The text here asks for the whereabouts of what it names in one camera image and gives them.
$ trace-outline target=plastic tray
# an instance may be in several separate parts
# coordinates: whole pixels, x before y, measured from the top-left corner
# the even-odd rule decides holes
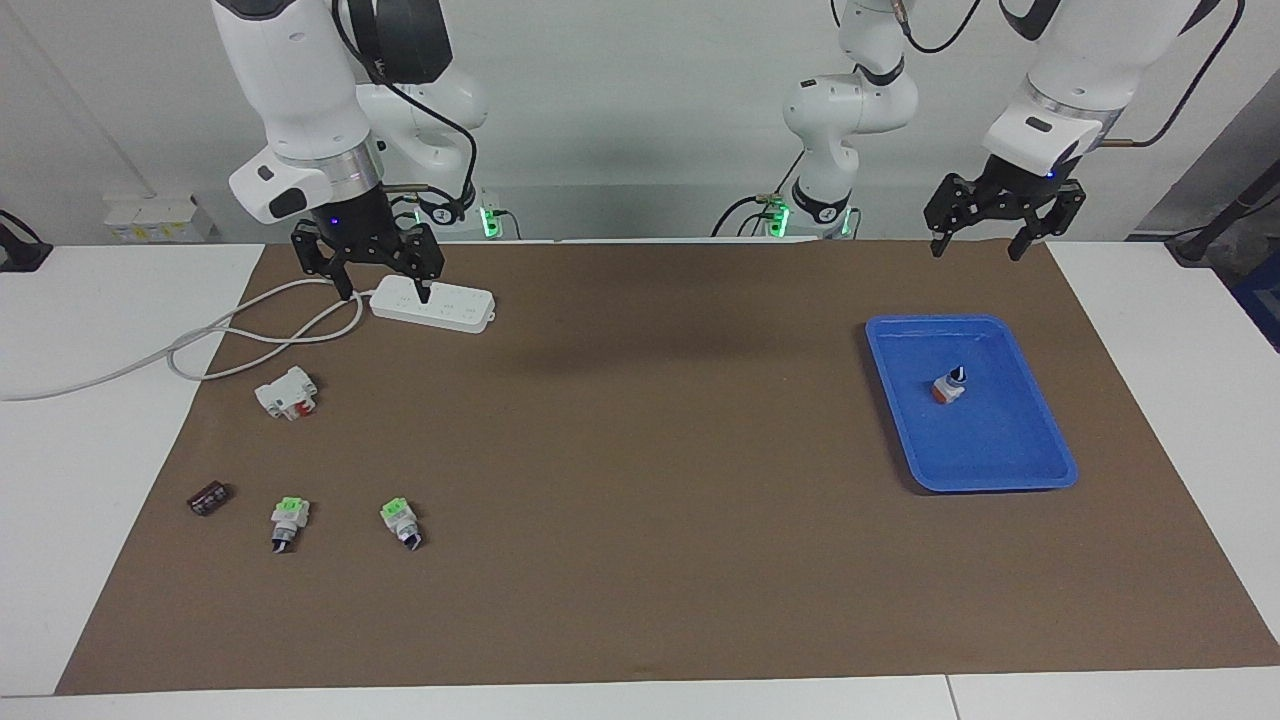
[[[911,474],[934,492],[1065,488],[1078,470],[1014,334],[991,315],[896,315],[867,323]],[[965,393],[933,400],[964,365]]]

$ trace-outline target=robotic arm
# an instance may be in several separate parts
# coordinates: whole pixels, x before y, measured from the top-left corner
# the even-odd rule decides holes
[[[924,209],[933,255],[986,219],[1023,220],[1009,247],[1018,260],[1060,236],[1084,204],[1071,172],[1098,147],[1133,100],[1146,69],[1217,0],[1001,0],[1006,19],[1039,51],[983,146],[980,177],[943,178]],[[1044,215],[1039,209],[1050,205]]]
[[[484,88],[454,65],[429,85],[404,85],[399,90],[467,131],[475,131],[489,117]],[[462,136],[381,85],[358,85],[356,97],[374,128],[387,190],[413,193],[442,240],[447,234],[490,237],[488,224],[493,222],[493,209],[489,205],[494,196],[467,182],[471,150]],[[457,202],[451,202],[428,190],[440,187],[466,190]],[[475,205],[480,205],[480,211],[467,213]],[[397,215],[415,222],[417,217],[417,213]]]
[[[905,72],[906,38],[891,0],[850,0],[840,46],[855,63],[850,74],[805,79],[787,100],[787,127],[804,142],[791,187],[791,223],[836,233],[858,178],[849,136],[890,132],[915,117],[919,91]]]
[[[236,199],[262,223],[310,211],[294,227],[293,247],[303,272],[332,279],[344,299],[353,292],[346,264],[367,263],[412,278],[426,302],[444,256],[429,224],[397,227],[375,131],[411,159],[456,173],[463,155],[442,137],[443,123],[408,104],[392,109],[389,99],[401,99],[388,88],[357,88],[337,24],[339,3],[210,3],[236,77],[266,129],[266,147],[232,173]],[[488,110],[474,81],[452,73],[439,90],[429,87],[453,60],[439,0],[346,0],[346,10],[353,46],[381,78],[421,99],[448,97],[449,110],[479,127]],[[468,193],[470,183],[445,206],[461,215]]]

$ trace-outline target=black cable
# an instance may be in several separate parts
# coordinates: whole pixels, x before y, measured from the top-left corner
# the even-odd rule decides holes
[[[1253,206],[1248,213],[1243,213],[1236,219],[1236,222],[1243,220],[1244,218],[1252,218],[1253,215],[1257,215],[1258,213],[1261,213],[1261,211],[1266,210],[1267,208],[1275,205],[1276,200],[1280,200],[1280,193],[1276,193],[1275,197],[1272,197],[1271,200],[1267,200],[1266,202],[1263,202],[1261,205]],[[1201,231],[1207,229],[1207,228],[1208,228],[1208,225],[1201,225],[1198,228],[1188,228],[1188,229],[1176,232],[1174,234],[1165,236],[1164,241],[1169,242],[1170,240],[1178,240],[1179,237],[1183,237],[1183,236],[1187,236],[1187,234],[1192,234],[1193,232],[1201,232]]]
[[[387,76],[384,76],[381,70],[378,69],[378,65],[375,65],[367,58],[361,55],[360,50],[351,41],[351,37],[347,36],[347,28],[342,27],[342,15],[338,13],[338,3],[339,0],[333,0],[333,4],[329,6],[329,12],[333,15],[333,24],[337,26],[338,37],[342,38],[342,44],[347,46],[347,51],[351,53],[351,56],[355,58],[357,63],[360,63],[360,67],[365,68],[366,73],[369,73],[369,79],[376,82],[378,85],[385,87],[387,90],[390,90],[401,100],[408,102],[410,105],[417,108],[419,110],[426,113],[428,115],[435,118],[436,120],[440,120],[442,123],[444,123],[451,129],[456,131],[467,140],[467,143],[471,146],[471,158],[467,160],[467,174],[462,179],[462,192],[460,192],[457,197],[453,197],[449,193],[444,192],[443,190],[434,187],[425,191],[438,195],[453,205],[462,205],[462,199],[467,196],[467,191],[471,188],[471,176],[475,173],[476,155],[480,151],[479,146],[476,145],[475,136],[471,135],[471,132],[467,128],[460,126],[458,123],[453,122],[449,118],[445,118],[440,113],[436,113],[435,110],[428,108],[426,105],[419,102],[417,100],[413,100],[413,97],[411,97],[407,92],[396,87],[390,81],[388,81]]]
[[[804,159],[804,150],[801,150],[801,151],[800,151],[800,154],[799,154],[799,155],[796,155],[796,159],[795,159],[795,161],[792,161],[792,163],[791,163],[791,167],[790,167],[790,168],[787,168],[787,174],[782,176],[782,179],[781,179],[781,181],[778,181],[778,187],[774,187],[774,188],[773,188],[773,195],[778,195],[778,193],[781,193],[781,192],[782,192],[782,187],[783,187],[785,184],[787,184],[787,181],[788,181],[788,179],[791,179],[791,173],[796,172],[796,168],[799,168],[799,167],[800,167],[800,160],[803,160],[803,159]],[[755,227],[754,227],[754,228],[751,228],[751,236],[754,237],[754,236],[755,236],[755,233],[758,233],[758,232],[760,232],[760,222],[759,222],[759,220],[756,220],[756,222],[755,222]]]
[[[978,12],[978,5],[982,5],[982,0],[973,0],[973,5],[969,8],[969,13],[964,17],[964,20],[960,22],[960,27],[957,27],[956,31],[951,33],[951,37],[948,37],[946,42],[938,45],[937,47],[925,47],[919,42],[916,42],[915,37],[911,35],[910,23],[902,23],[902,33],[906,35],[906,41],[911,44],[911,47],[915,47],[916,50],[924,53],[925,55],[934,55],[937,53],[942,53],[947,47],[955,45],[956,40],[960,40],[960,35],[963,35],[964,29],[969,27],[969,20],[972,20],[974,13]]]
[[[31,240],[35,240],[36,242],[40,242],[40,243],[45,242],[45,241],[40,240],[40,236],[36,234],[36,231],[31,229],[31,225],[28,225],[27,223],[22,222],[13,213],[9,213],[8,210],[0,210],[0,218],[4,218],[6,220],[9,220],[10,223],[13,223],[14,225],[17,225],[22,232],[24,232],[28,236],[31,236]]]
[[[735,202],[735,204],[730,205],[730,206],[728,206],[728,210],[724,210],[724,214],[723,214],[723,215],[721,215],[721,219],[719,219],[719,220],[716,220],[716,228],[714,228],[714,229],[712,229],[712,234],[710,234],[710,237],[716,237],[716,236],[718,236],[718,234],[719,234],[719,229],[721,229],[722,227],[724,227],[724,222],[726,222],[726,220],[728,220],[728,217],[730,217],[730,215],[732,215],[735,210],[737,210],[737,209],[739,209],[739,208],[741,208],[742,205],[750,205],[751,202],[759,202],[759,201],[758,201],[758,200],[755,199],[755,196],[754,196],[754,195],[748,195],[746,197],[744,197],[744,199],[739,200],[737,202]]]
[[[511,210],[494,210],[493,214],[498,218],[502,217],[511,218],[511,222],[516,224],[516,240],[525,240],[524,233],[520,232],[520,218],[517,218],[515,213],[512,213]]]
[[[760,229],[760,220],[767,220],[767,219],[769,219],[768,213],[756,213],[754,215],[749,215],[745,220],[742,220],[742,224],[739,225],[737,237],[742,237],[742,233],[746,232],[746,223],[750,223],[751,220],[755,220],[755,229],[751,231],[751,237],[755,237],[756,231]]]
[[[1165,137],[1169,128],[1174,127],[1178,117],[1183,114],[1183,108],[1185,108],[1187,102],[1190,101],[1192,95],[1196,94],[1196,88],[1199,87],[1201,81],[1204,79],[1208,69],[1213,67],[1213,60],[1217,60],[1219,53],[1221,53],[1222,49],[1226,47],[1226,44],[1231,40],[1231,35],[1235,33],[1235,28],[1239,27],[1240,18],[1243,17],[1244,0],[1235,0],[1235,14],[1231,17],[1231,22],[1226,26],[1226,31],[1222,32],[1222,37],[1217,41],[1217,45],[1213,46],[1213,50],[1210,51],[1208,58],[1204,58],[1204,64],[1201,65],[1199,72],[1197,72],[1196,77],[1192,78],[1192,83],[1187,86],[1187,92],[1183,94],[1183,99],[1174,106],[1174,111],[1169,115],[1169,119],[1165,120],[1165,126],[1160,128],[1160,132],[1151,136],[1148,140],[1117,141],[1115,145],[1110,145],[1108,147],[1151,147],[1152,145],[1160,142],[1160,138]]]

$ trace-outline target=white table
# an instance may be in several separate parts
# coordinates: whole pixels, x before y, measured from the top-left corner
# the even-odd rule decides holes
[[[1156,245],[1055,243],[1134,397],[1280,634],[1280,356],[1207,270]],[[232,307],[259,246],[63,247],[0,277],[0,389],[120,366]],[[186,363],[207,365],[216,341]],[[0,717],[1253,719],[1280,667],[52,698],[195,396],[163,365],[0,405]]]

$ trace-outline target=power strip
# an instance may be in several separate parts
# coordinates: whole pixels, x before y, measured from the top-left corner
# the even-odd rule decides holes
[[[379,318],[477,334],[494,319],[493,293],[447,283],[431,283],[426,305],[417,299],[413,281],[387,275],[369,300]]]

